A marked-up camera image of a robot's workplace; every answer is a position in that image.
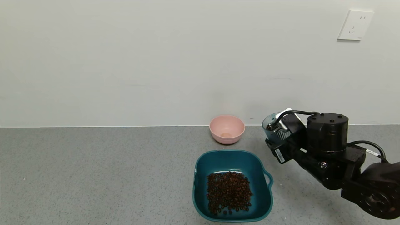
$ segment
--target black robotic arm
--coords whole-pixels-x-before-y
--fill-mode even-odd
[[[307,127],[296,114],[311,115]],[[381,147],[370,141],[347,143],[348,117],[335,113],[287,109],[263,121],[265,140],[278,161],[293,159],[329,190],[381,219],[400,216],[400,162],[387,161]],[[358,146],[369,144],[374,151]],[[361,172],[366,153],[381,159]]]

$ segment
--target electrical socket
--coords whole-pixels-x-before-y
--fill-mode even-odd
[[[361,40],[371,23],[374,13],[375,12],[350,10],[338,39]]]

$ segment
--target teal square bowl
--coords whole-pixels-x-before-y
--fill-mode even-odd
[[[249,211],[233,211],[232,215],[224,215],[223,210],[213,215],[208,210],[207,176],[211,173],[235,171],[243,173],[250,181],[253,192]],[[215,222],[245,223],[264,219],[272,209],[273,184],[271,174],[253,153],[242,150],[217,150],[204,153],[196,162],[193,182],[193,204],[197,212],[204,218]]]

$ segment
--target gray countertop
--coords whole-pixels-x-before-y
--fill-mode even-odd
[[[349,127],[349,141],[380,144],[400,161],[400,126]],[[281,165],[260,127],[224,146],[208,127],[1,128],[0,224],[216,224],[192,202],[197,158],[215,149],[255,153],[274,177],[274,206],[252,224],[398,224],[329,191],[291,161]],[[370,154],[365,165],[377,162]]]

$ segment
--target white label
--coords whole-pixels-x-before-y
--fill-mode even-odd
[[[285,159],[282,156],[282,153],[280,153],[279,149],[275,150],[276,155],[278,156],[278,159],[281,163],[283,163],[285,161]]]
[[[379,154],[378,153],[376,153],[376,152],[374,152],[374,151],[371,151],[371,150],[369,150],[369,149],[367,149],[367,150],[365,150],[366,152],[368,152],[368,153],[370,153],[370,154],[373,154],[374,156],[379,156]]]

